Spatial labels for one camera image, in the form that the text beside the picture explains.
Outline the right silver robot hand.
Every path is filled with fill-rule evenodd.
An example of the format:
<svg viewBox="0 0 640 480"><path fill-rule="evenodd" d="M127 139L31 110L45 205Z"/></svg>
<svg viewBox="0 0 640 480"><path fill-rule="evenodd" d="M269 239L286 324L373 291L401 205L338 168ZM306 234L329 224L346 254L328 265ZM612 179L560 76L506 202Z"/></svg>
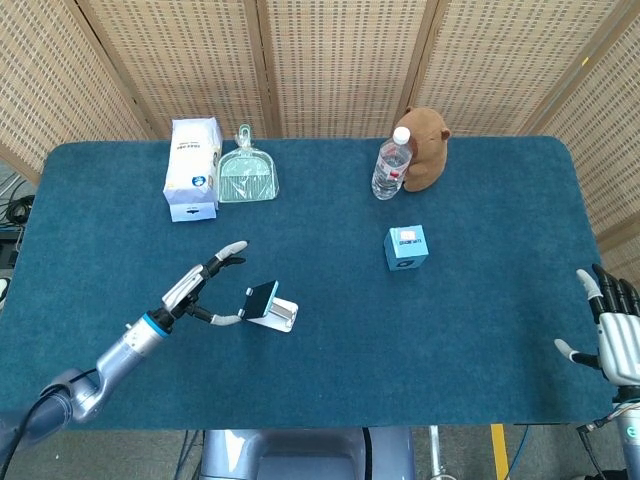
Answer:
<svg viewBox="0 0 640 480"><path fill-rule="evenodd" d="M615 278L601 265L578 269L596 327L598 352L586 354L562 339L554 345L574 364L600 371L616 387L639 385L639 292L629 281Z"/></svg>

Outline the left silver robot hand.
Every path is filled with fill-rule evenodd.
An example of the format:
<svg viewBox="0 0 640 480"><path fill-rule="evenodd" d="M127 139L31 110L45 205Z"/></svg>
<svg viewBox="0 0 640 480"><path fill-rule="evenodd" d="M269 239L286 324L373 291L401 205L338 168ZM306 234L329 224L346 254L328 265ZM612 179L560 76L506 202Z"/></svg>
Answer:
<svg viewBox="0 0 640 480"><path fill-rule="evenodd" d="M162 297L163 308L172 318L178 319L184 314L200 319L213 326L225 327L241 321L239 315L218 315L197 305L200 291L207 282L216 276L220 270L229 266L245 262L238 254L245 250L249 242L237 241L226 245L204 264L198 264L189 270Z"/></svg>

